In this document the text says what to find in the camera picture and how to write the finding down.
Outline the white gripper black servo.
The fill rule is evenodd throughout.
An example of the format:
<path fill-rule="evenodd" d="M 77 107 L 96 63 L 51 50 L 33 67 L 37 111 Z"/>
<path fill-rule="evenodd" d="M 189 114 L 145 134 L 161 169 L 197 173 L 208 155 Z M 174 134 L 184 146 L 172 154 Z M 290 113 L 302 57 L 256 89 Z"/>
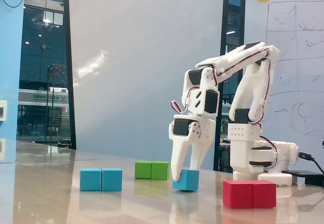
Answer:
<path fill-rule="evenodd" d="M 214 141 L 216 122 L 200 116 L 174 116 L 169 124 L 169 139 L 173 141 L 171 172 L 173 181 L 180 178 L 189 146 L 192 144 L 190 170 L 199 170 Z"/>

